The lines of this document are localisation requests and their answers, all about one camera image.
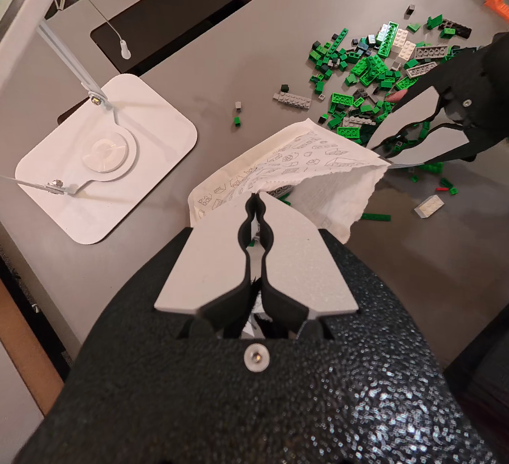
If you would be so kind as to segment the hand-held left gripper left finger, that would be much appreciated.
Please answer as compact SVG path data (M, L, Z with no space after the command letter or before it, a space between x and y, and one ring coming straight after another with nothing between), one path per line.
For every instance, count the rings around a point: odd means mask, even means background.
M241 338L256 299L247 248L257 203L257 195L243 193L194 226L155 301L157 311L204 319L225 339Z

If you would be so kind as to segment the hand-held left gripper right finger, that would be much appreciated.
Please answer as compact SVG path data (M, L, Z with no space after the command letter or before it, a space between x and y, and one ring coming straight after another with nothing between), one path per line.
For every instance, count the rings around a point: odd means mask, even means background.
M261 298L267 316L297 334L307 321L358 311L314 223L263 192L257 195L256 215L264 249Z

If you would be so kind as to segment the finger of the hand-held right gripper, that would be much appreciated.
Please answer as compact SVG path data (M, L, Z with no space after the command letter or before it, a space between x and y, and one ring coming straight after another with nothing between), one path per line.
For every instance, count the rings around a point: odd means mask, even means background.
M422 93L394 109L372 134L366 148L378 148L387 139L397 136L401 130L414 123L431 120L438 113L440 94L431 86Z
M442 124L430 130L422 142L403 149L391 158L387 157L386 161L392 168L419 166L468 143L461 126Z

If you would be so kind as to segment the pile of green toy bricks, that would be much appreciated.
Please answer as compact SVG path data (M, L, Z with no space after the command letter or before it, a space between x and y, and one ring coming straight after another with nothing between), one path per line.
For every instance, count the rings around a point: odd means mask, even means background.
M344 73L344 84L355 87L352 94L332 92L328 110L319 124L340 136L367 147L378 127L394 111L395 103L387 97L415 85L424 75L464 52L476 52L479 46L413 42L422 28L420 23L408 23L400 28L395 22L384 23L375 35L354 38L352 47L341 47L349 32L344 28L325 43L315 41L308 54L315 73L309 82L319 100L326 98L325 83L335 71Z

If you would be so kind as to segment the white printed paper bag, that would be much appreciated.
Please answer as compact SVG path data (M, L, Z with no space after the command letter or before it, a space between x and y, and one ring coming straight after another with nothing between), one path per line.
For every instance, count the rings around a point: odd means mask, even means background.
M190 223L242 192L290 187L290 207L345 244L390 163L310 119L291 124L237 156L195 187Z

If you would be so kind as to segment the grey desk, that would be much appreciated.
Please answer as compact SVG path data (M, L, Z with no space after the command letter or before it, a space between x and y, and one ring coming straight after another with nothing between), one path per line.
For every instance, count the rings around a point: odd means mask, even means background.
M486 45L507 24L484 0L252 0L143 75L199 133L194 150L105 240L73 241L18 186L1 182L4 250L74 358L113 295L156 252L189 225L190 192L234 158L289 124L316 121L327 102L300 112L277 104L282 84L309 95L314 41L342 28L352 37L385 22L446 18L472 28L467 45ZM235 102L242 110L236 112ZM234 117L241 126L235 128ZM508 147L476 162L445 165L457 195L420 219L415 206L435 191L427 172L413 183L389 170L368 211L390 223L360 221L348 248L402 301L443 367L508 304Z

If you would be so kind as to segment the black desk panel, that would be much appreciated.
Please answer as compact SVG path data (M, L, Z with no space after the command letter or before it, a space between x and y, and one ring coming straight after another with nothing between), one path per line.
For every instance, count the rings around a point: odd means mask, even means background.
M120 73L141 76L213 28L247 0L140 0L110 19L131 58L120 53L112 29L103 23L91 39Z

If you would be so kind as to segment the white toy brick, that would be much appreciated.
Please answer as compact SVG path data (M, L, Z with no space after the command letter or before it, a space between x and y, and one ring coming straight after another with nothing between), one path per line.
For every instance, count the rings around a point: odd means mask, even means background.
M414 211L420 218L425 219L436 213L442 206L444 206L442 199L438 195L432 195L420 203Z

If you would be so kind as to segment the orange brick separator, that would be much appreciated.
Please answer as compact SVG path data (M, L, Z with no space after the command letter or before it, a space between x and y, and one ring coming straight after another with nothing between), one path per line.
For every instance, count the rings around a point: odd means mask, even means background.
M505 0L485 0L484 5L492 10L496 15L503 18L506 22L509 21L508 18L508 4Z

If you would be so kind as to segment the light grey toy plate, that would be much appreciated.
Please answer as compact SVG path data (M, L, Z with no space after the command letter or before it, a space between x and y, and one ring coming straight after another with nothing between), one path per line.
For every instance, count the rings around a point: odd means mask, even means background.
M304 110L309 110L312 102L311 98L301 97L296 94L283 91L279 93L274 93L273 99L276 100L278 103L284 104L286 106Z

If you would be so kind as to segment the white book stand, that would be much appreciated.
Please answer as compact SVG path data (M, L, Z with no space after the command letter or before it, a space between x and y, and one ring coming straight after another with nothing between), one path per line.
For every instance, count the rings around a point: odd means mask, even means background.
M87 99L1 179L20 186L73 241L95 244L187 156L198 133L135 75L100 87L45 20L52 1L14 0L1 19L1 87L37 33Z

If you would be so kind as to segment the wooden side table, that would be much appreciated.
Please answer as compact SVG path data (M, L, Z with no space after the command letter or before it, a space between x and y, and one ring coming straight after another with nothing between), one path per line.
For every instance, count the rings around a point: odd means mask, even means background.
M1 463L11 463L53 407L63 381L1 283Z

